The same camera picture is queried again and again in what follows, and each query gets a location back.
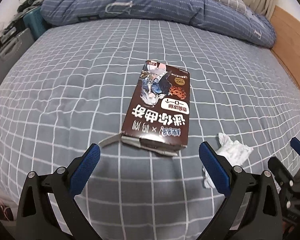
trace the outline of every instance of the white tissue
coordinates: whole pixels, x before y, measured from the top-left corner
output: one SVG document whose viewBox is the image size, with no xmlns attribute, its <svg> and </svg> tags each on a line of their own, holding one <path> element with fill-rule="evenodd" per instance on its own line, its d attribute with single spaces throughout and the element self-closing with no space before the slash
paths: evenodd
<svg viewBox="0 0 300 240">
<path fill-rule="evenodd" d="M 225 133 L 219 133 L 218 136 L 221 148 L 216 153 L 225 157 L 231 166 L 241 166 L 248 159 L 253 147 L 244 145 L 237 140 L 233 142 Z M 206 188 L 216 188 L 206 169 L 203 167 L 202 170 L 205 174 L 204 186 Z"/>
</svg>

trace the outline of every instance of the cardboard box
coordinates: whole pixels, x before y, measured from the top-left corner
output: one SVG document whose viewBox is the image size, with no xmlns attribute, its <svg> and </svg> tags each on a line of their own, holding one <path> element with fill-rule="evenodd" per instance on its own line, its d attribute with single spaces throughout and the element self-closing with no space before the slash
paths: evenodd
<svg viewBox="0 0 300 240">
<path fill-rule="evenodd" d="M 147 60 L 133 93 L 120 134 L 114 141 L 175 156 L 188 144 L 190 74 L 182 69 Z"/>
</svg>

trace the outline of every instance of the teal storage box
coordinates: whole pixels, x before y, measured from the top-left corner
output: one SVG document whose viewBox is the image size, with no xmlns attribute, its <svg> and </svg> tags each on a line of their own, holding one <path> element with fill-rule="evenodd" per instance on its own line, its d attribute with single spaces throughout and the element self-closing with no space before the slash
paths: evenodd
<svg viewBox="0 0 300 240">
<path fill-rule="evenodd" d="M 33 8 L 23 16 L 25 27 L 30 29 L 35 41 L 50 28 L 50 25 L 42 18 L 40 9 L 41 6 Z"/>
</svg>

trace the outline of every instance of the metal screw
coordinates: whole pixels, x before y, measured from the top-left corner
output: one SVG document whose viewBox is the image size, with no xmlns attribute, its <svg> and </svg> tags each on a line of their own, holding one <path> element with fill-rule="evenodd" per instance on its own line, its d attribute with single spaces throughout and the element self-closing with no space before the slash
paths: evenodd
<svg viewBox="0 0 300 240">
<path fill-rule="evenodd" d="M 237 173 L 240 173 L 242 171 L 242 168 L 240 166 L 234 166 L 234 171 Z"/>
<path fill-rule="evenodd" d="M 270 171 L 265 171 L 265 175 L 266 175 L 266 177 L 270 177 L 271 176 Z"/>
<path fill-rule="evenodd" d="M 57 173 L 59 173 L 59 174 L 62 174 L 62 173 L 64 173 L 65 171 L 66 171 L 66 168 L 65 168 L 65 167 L 60 167 L 60 168 L 57 169 Z"/>
<path fill-rule="evenodd" d="M 34 171 L 29 172 L 29 174 L 28 174 L 28 177 L 29 177 L 29 178 L 33 178 L 34 176 L 35 176 Z"/>
</svg>

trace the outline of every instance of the cookie image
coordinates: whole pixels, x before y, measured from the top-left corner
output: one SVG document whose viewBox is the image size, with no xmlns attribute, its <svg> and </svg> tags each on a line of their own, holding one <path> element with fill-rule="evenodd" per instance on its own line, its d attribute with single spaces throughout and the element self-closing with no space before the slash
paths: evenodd
<svg viewBox="0 0 300 240">
<path fill-rule="evenodd" d="M 170 94 L 171 95 L 176 95 L 177 97 L 179 97 L 181 100 L 184 100 L 186 99 L 186 92 L 180 88 L 180 87 L 175 87 L 175 86 L 172 86 L 170 88 Z"/>
</svg>

